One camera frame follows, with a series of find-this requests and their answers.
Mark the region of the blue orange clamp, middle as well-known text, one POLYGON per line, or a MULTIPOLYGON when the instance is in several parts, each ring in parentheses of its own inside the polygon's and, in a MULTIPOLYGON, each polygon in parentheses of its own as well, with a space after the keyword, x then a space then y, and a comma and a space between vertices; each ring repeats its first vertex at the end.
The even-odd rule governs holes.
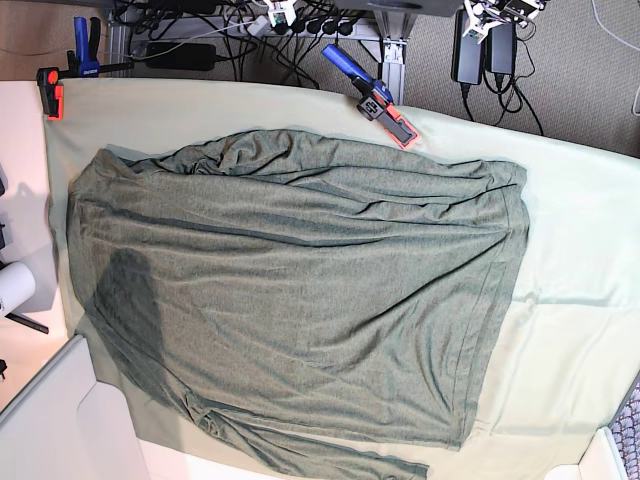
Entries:
POLYGON ((372 78, 337 45, 326 46, 322 54, 345 74, 360 92, 357 109, 367 120, 380 124, 402 149, 408 148, 418 139, 417 131, 396 110, 391 92, 381 80, 372 78))

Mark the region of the aluminium frame post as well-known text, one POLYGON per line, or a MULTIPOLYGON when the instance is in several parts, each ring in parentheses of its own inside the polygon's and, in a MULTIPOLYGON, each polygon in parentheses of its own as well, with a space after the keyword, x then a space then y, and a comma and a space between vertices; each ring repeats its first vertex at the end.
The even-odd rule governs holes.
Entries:
POLYGON ((396 105, 404 104, 407 45, 416 14, 375 11, 380 35, 381 75, 396 105))

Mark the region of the white paper roll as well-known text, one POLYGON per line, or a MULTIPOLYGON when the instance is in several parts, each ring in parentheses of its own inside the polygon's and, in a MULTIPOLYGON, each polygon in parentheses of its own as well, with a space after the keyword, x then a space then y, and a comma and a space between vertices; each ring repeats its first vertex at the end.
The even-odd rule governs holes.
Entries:
POLYGON ((31 270, 21 262, 6 265, 0 273, 1 316, 6 317, 29 300, 36 291, 31 270))

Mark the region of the blue orange clamp, left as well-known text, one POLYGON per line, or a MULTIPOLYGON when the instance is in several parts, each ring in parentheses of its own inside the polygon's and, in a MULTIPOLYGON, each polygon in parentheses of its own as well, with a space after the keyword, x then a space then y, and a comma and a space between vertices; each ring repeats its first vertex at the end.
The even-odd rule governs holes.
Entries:
POLYGON ((47 120, 61 120, 64 113, 64 79, 97 78, 102 73, 132 70, 133 61, 101 64, 98 50, 101 38, 101 21, 98 17, 87 20, 74 18, 75 49, 67 51, 66 70, 57 67, 40 68, 36 74, 43 113, 47 120))

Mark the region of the black power adapter, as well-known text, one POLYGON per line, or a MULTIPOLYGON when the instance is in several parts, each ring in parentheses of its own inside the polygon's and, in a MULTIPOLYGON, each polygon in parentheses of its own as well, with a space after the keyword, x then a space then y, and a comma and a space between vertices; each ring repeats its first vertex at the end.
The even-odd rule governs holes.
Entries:
POLYGON ((455 15, 451 79, 460 84, 479 85, 483 70, 484 48, 471 35, 464 35, 467 20, 466 12, 458 10, 455 15))
POLYGON ((499 24, 489 31, 485 45, 485 70, 513 75, 517 55, 516 30, 511 23, 499 24))

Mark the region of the blue orange clamp, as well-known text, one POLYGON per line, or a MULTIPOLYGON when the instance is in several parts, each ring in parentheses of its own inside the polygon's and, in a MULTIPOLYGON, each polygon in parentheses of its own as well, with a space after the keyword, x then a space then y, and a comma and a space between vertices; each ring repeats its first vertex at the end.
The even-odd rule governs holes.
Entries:
POLYGON ((75 49, 67 51, 66 70, 57 67, 40 68, 36 74, 43 113, 47 120, 61 120, 64 113, 64 79, 97 78, 102 73, 132 70, 133 61, 101 64, 98 50, 101 38, 101 21, 98 17, 87 20, 74 18, 75 49))
POLYGON ((367 120, 380 124, 402 149, 408 148, 418 139, 417 131, 396 110, 391 92, 381 80, 372 78, 337 45, 326 46, 322 54, 345 74, 360 92, 357 109, 367 120))

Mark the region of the black power brick, left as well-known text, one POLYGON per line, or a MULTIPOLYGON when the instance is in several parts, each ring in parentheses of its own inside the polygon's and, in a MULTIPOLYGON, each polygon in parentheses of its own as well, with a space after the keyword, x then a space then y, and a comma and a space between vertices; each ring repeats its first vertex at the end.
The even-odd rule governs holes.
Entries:
POLYGON ((211 71, 216 59, 216 48, 210 44, 151 42, 144 63, 151 69, 211 71))

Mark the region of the green T-shirt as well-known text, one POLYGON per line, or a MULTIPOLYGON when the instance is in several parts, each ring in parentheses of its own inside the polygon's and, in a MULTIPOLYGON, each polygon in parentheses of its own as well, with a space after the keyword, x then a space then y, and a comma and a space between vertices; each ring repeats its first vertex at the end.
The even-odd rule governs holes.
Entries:
POLYGON ((355 441, 457 449, 528 238, 526 170, 291 130, 73 182, 75 296, 118 370, 271 469, 423 479, 355 441))

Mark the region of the light green table cloth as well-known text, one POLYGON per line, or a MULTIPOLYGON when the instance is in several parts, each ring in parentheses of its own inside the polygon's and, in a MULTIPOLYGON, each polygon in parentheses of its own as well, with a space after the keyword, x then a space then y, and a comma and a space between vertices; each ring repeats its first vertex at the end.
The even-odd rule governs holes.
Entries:
MULTIPOLYGON (((441 163, 508 160, 528 173, 531 227, 512 305, 485 375, 475 425, 458 451, 379 444, 429 465, 433 479, 541 479, 583 469, 586 451, 639 372, 639 163, 571 143, 406 108, 415 153, 441 163)), ((385 145, 345 96, 260 84, 70 80, 64 116, 44 125, 49 225, 66 323, 71 287, 69 183, 102 148, 140 159, 255 129, 290 128, 385 145)))

